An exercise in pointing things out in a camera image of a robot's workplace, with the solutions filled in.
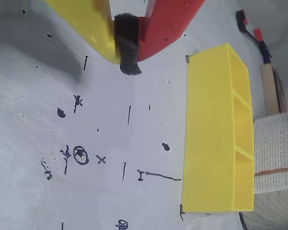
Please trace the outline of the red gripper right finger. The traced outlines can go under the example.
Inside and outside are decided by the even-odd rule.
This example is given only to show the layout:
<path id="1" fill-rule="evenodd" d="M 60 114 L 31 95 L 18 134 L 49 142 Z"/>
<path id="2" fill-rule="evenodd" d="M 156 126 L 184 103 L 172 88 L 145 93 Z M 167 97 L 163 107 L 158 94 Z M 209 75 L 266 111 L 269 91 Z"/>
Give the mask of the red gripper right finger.
<path id="1" fill-rule="evenodd" d="M 141 74 L 138 62 L 178 40 L 202 4 L 202 0 L 150 0 L 144 17 L 127 12 L 115 15 L 114 38 L 121 72 Z"/>

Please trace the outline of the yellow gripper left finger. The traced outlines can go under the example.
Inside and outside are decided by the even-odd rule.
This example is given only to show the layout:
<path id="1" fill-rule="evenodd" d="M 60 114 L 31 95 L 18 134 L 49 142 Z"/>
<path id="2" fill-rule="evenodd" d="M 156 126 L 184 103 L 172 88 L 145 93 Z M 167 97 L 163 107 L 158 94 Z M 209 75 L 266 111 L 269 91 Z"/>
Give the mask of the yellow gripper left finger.
<path id="1" fill-rule="evenodd" d="M 108 0 L 47 0 L 46 3 L 100 56 L 112 64 L 120 64 Z"/>

